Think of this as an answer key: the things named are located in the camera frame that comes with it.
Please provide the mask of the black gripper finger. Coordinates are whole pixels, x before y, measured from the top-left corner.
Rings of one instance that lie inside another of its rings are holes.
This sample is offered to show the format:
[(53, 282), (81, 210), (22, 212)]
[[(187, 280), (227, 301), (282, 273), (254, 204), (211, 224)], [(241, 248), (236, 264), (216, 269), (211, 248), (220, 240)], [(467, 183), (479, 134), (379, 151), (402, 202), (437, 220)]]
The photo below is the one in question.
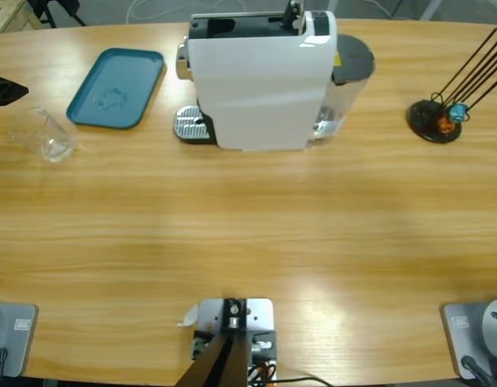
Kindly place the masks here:
[(29, 89), (18, 83), (0, 77), (0, 106), (6, 106), (29, 93)]

